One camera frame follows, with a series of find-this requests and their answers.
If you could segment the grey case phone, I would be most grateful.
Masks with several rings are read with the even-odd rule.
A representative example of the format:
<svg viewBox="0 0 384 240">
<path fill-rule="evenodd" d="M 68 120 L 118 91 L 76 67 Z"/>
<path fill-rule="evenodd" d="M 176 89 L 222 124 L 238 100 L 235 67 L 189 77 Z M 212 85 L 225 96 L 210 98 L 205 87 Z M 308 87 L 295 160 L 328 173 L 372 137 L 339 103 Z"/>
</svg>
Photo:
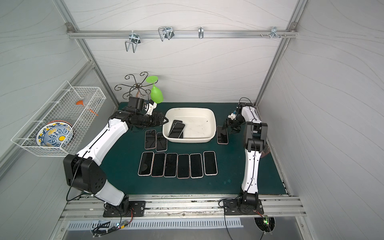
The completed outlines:
<svg viewBox="0 0 384 240">
<path fill-rule="evenodd" d="M 172 139 L 182 139 L 184 136 L 184 128 L 185 124 L 181 120 L 174 120 L 168 137 Z"/>
</svg>

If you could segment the black phone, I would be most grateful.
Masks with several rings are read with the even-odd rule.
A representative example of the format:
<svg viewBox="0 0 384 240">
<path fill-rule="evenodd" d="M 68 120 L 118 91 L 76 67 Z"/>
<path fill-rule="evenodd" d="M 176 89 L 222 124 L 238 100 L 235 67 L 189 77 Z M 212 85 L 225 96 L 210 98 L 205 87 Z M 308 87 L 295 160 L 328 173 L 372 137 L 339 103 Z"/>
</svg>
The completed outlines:
<svg viewBox="0 0 384 240">
<path fill-rule="evenodd" d="M 156 144 L 157 144 L 156 130 L 147 130 L 145 132 L 145 150 L 155 149 Z"/>
<path fill-rule="evenodd" d="M 228 130 L 223 126 L 217 126 L 217 143 L 227 145 L 229 143 Z"/>
</svg>

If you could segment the pale green case phone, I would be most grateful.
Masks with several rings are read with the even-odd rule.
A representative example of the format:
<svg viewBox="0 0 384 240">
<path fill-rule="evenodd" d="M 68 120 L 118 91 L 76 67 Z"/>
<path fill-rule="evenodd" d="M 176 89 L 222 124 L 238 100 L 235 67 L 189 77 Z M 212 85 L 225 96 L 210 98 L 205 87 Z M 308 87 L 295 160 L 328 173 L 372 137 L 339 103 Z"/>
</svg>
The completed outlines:
<svg viewBox="0 0 384 240">
<path fill-rule="evenodd" d="M 165 152 L 168 149 L 168 140 L 164 137 L 162 132 L 157 133 L 156 151 Z"/>
</svg>

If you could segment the white plastic storage box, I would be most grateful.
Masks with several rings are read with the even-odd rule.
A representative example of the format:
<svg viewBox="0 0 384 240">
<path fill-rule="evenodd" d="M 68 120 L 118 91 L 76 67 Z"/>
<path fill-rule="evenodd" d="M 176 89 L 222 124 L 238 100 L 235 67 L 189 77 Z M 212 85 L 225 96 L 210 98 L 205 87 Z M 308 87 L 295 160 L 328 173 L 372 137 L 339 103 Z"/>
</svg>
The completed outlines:
<svg viewBox="0 0 384 240">
<path fill-rule="evenodd" d="M 172 108 L 166 112 L 169 120 L 163 125 L 163 135 L 173 143 L 207 143 L 216 136 L 216 118 L 212 110 L 206 108 Z M 170 138 L 173 121 L 179 120 L 185 125 L 183 137 Z"/>
</svg>

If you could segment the light pink case phone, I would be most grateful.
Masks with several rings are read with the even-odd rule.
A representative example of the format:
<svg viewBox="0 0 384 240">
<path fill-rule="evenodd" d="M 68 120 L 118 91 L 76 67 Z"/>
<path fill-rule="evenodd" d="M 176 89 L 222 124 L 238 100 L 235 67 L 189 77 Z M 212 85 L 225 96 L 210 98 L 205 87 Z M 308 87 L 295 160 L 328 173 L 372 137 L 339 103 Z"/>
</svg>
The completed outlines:
<svg viewBox="0 0 384 240">
<path fill-rule="evenodd" d="M 141 155 L 138 175 L 141 177 L 150 176 L 152 173 L 152 164 L 154 152 L 143 152 Z"/>
</svg>

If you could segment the dark pink case phone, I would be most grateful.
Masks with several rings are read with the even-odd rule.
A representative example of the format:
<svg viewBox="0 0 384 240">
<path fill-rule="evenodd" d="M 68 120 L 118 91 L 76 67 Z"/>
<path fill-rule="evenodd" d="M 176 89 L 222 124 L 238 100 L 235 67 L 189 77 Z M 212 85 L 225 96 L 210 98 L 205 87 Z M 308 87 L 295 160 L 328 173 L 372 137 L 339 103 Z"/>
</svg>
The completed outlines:
<svg viewBox="0 0 384 240">
<path fill-rule="evenodd" d="M 214 151 L 205 151 L 203 157 L 205 175 L 216 176 L 218 174 L 216 153 Z"/>
</svg>

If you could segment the mint green case phone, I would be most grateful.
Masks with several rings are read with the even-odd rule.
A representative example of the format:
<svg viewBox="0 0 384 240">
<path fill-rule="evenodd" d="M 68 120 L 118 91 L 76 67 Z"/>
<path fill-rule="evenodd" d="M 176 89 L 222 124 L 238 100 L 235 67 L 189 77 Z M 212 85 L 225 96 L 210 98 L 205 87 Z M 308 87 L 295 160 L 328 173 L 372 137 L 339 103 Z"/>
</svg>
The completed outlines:
<svg viewBox="0 0 384 240">
<path fill-rule="evenodd" d="M 167 153 L 166 161 L 165 161 L 165 170 L 164 177 L 165 178 L 174 178 L 177 176 L 177 153 Z"/>
</svg>

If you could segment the rose case phone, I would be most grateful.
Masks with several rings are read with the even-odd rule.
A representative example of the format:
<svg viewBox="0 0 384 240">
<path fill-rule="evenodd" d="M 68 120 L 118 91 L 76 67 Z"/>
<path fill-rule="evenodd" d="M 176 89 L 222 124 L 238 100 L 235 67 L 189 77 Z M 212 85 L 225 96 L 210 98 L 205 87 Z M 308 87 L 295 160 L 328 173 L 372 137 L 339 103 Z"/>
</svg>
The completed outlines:
<svg viewBox="0 0 384 240">
<path fill-rule="evenodd" d="M 165 153 L 155 153 L 153 164 L 152 164 L 152 177 L 163 177 L 165 171 L 165 161 L 166 154 Z"/>
</svg>

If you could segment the cream case phone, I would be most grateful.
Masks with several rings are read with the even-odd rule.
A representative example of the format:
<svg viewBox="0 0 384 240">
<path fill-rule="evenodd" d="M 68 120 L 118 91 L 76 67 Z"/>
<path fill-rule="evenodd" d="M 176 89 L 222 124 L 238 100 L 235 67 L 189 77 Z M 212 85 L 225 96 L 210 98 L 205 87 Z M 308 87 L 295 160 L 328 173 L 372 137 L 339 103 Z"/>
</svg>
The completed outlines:
<svg viewBox="0 0 384 240">
<path fill-rule="evenodd" d="M 203 160 L 200 153 L 190 155 L 190 172 L 192 179 L 198 179 L 204 176 Z"/>
</svg>

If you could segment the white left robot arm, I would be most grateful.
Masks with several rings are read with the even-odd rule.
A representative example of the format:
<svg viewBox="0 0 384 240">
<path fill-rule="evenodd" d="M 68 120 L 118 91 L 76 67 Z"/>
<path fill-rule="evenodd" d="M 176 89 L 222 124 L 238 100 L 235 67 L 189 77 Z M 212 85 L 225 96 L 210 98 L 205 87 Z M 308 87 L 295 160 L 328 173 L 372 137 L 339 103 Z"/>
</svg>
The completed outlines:
<svg viewBox="0 0 384 240">
<path fill-rule="evenodd" d="M 101 132 L 82 150 L 64 160 L 67 185 L 95 196 L 117 207 L 128 200 L 128 195 L 109 183 L 101 164 L 114 144 L 130 127 L 158 127 L 169 122 L 163 113 L 141 114 L 118 110 L 108 120 Z"/>
</svg>

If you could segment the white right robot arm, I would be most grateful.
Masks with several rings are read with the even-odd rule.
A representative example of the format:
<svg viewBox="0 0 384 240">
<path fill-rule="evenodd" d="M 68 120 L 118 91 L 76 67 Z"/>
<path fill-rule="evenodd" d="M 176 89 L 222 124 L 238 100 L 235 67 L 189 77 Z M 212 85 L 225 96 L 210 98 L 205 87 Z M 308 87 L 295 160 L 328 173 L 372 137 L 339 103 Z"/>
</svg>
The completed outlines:
<svg viewBox="0 0 384 240">
<path fill-rule="evenodd" d="M 252 103 L 240 102 L 236 110 L 228 115 L 225 127 L 238 133 L 241 126 L 245 126 L 243 147 L 246 161 L 238 208 L 256 209 L 259 205 L 259 164 L 262 153 L 267 147 L 268 124 L 259 119 L 256 107 Z"/>
</svg>

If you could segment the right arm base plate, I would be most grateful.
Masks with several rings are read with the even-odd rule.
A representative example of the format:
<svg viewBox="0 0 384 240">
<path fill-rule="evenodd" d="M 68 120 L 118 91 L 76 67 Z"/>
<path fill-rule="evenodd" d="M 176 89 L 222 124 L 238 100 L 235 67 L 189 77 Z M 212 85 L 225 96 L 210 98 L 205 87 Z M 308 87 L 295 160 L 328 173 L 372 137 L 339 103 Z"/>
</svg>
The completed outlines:
<svg viewBox="0 0 384 240">
<path fill-rule="evenodd" d="M 226 216 L 264 215 L 264 208 L 260 199 L 255 205 L 242 204 L 238 199 L 222 199 L 219 206 L 224 209 Z"/>
</svg>

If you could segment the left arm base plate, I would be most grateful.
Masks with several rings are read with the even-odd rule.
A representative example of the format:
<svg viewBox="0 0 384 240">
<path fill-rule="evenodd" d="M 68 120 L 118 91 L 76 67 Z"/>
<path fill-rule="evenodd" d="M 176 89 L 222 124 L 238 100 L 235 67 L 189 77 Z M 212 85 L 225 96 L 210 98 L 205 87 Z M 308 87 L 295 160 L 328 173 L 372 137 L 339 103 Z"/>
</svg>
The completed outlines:
<svg viewBox="0 0 384 240">
<path fill-rule="evenodd" d="M 104 218 L 143 217 L 146 201 L 123 201 L 119 206 L 105 204 Z"/>
</svg>

